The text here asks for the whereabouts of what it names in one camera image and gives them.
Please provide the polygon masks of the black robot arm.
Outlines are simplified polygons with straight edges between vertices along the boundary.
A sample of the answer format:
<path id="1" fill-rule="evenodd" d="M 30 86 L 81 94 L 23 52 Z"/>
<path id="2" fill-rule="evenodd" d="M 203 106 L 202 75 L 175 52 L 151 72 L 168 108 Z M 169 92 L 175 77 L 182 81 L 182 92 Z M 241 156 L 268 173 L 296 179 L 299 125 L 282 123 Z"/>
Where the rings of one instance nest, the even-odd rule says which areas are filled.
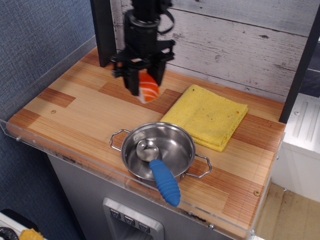
<path id="1" fill-rule="evenodd" d="M 172 30 L 172 27 L 158 30 L 161 15 L 166 15 L 172 23 L 175 20 L 168 11 L 172 6 L 170 0 L 133 0 L 132 6 L 124 15 L 125 48 L 111 58 L 112 74 L 115 78 L 122 77 L 131 94 L 139 96 L 139 72 L 147 70 L 161 85 L 166 63 L 174 59 L 175 41 L 157 40 L 157 37 Z"/>

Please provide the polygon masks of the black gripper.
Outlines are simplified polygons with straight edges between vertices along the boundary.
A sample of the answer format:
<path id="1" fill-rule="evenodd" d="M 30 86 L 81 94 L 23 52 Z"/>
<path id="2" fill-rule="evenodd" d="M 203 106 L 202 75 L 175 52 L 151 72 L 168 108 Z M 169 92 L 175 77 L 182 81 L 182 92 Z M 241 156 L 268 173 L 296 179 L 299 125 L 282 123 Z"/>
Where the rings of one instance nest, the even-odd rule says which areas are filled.
<path id="1" fill-rule="evenodd" d="M 111 58 L 114 64 L 114 77 L 123 77 L 125 87 L 133 96 L 139 95 L 139 70 L 147 69 L 147 73 L 161 85 L 166 63 L 174 58 L 174 40 L 157 40 L 158 35 L 170 32 L 175 20 L 165 10 L 163 14 L 171 20 L 171 27 L 158 30 L 161 22 L 159 14 L 146 11 L 138 15 L 136 10 L 128 10 L 124 15 L 124 50 Z"/>

